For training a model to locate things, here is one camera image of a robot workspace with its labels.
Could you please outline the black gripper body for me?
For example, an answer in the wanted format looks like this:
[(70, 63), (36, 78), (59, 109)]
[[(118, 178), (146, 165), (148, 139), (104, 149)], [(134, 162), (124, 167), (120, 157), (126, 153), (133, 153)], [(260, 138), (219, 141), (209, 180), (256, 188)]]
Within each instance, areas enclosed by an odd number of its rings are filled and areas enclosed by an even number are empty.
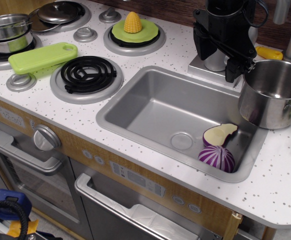
[(207, 10), (196, 9), (193, 17), (193, 39), (201, 60), (206, 60), (217, 50), (245, 63), (256, 57), (257, 52), (249, 37), (251, 26), (242, 11), (213, 15)]

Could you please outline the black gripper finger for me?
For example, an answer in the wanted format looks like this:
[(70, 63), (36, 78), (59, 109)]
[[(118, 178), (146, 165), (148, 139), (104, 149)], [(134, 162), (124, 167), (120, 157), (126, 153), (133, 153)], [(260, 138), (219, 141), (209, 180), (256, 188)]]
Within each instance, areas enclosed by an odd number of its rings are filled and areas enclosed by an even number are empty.
[(230, 57), (227, 60), (225, 68), (225, 80), (228, 83), (234, 83), (235, 79), (241, 75), (247, 74), (255, 69), (256, 63), (253, 60), (244, 60), (236, 57)]

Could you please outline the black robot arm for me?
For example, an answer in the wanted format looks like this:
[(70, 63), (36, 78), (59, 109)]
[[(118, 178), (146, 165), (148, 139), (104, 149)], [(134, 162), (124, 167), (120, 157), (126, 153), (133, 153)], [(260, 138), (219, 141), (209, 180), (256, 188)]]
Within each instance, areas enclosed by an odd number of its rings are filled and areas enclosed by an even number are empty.
[(249, 30), (263, 26), (268, 16), (268, 6), (262, 0), (207, 0), (204, 10), (193, 11), (193, 39), (198, 57), (206, 60), (220, 50), (228, 56), (225, 80), (233, 83), (254, 69), (257, 52)]

